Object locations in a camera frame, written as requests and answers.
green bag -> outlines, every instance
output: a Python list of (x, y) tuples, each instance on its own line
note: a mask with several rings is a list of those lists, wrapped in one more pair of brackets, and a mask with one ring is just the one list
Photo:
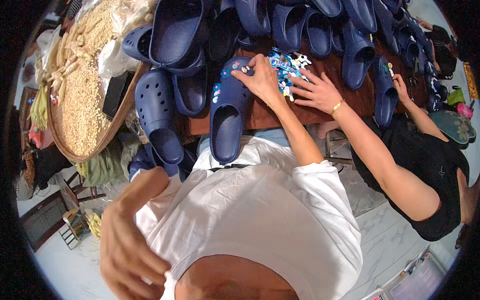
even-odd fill
[(447, 98), (448, 105), (455, 106), (458, 103), (465, 103), (465, 98), (463, 97), (462, 88), (458, 87), (455, 91), (450, 93), (450, 96)]

gold bracelet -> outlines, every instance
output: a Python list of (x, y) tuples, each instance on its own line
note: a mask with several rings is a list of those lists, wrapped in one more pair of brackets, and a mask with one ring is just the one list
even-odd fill
[(340, 100), (340, 102), (333, 107), (332, 113), (330, 115), (333, 116), (333, 113), (336, 111), (337, 108), (340, 107), (340, 104), (342, 104), (342, 102), (344, 102), (344, 101), (345, 101), (345, 99)]

black strap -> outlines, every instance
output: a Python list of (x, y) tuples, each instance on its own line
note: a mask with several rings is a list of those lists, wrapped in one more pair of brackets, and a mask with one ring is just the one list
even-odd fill
[(248, 166), (250, 166), (250, 165), (232, 164), (230, 166), (225, 166), (223, 168), (213, 168), (213, 169), (210, 169), (210, 171), (217, 172), (218, 170), (232, 169), (232, 168), (243, 169), (244, 167), (248, 167)]

floral cushion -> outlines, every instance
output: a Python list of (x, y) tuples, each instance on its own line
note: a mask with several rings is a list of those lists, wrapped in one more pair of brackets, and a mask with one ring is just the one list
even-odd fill
[(477, 133), (470, 123), (470, 119), (455, 111), (439, 110), (429, 113), (430, 119), (438, 129), (453, 140), (466, 148), (468, 143), (473, 143)]

black shirt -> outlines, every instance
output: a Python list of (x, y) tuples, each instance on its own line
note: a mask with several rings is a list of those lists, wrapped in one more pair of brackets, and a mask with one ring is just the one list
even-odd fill
[(440, 66), (440, 74), (444, 76), (453, 74), (456, 68), (456, 58), (447, 48), (447, 45), (452, 42), (447, 31), (443, 27), (434, 25), (433, 30), (426, 32), (425, 35), (433, 41), (435, 60)]
[(410, 131), (407, 122), (399, 116), (394, 116), (390, 126), (384, 130), (380, 130), (372, 118), (364, 119), (364, 122), (382, 139), (396, 164), (432, 187), (442, 204), (428, 219), (420, 222), (412, 220), (388, 198), (352, 149), (353, 161), (365, 183), (375, 191), (383, 193), (392, 208), (399, 212), (424, 240), (436, 241), (452, 232), (461, 220), (457, 169), (460, 168), (467, 179), (469, 177), (468, 162), (460, 149), (452, 142)]

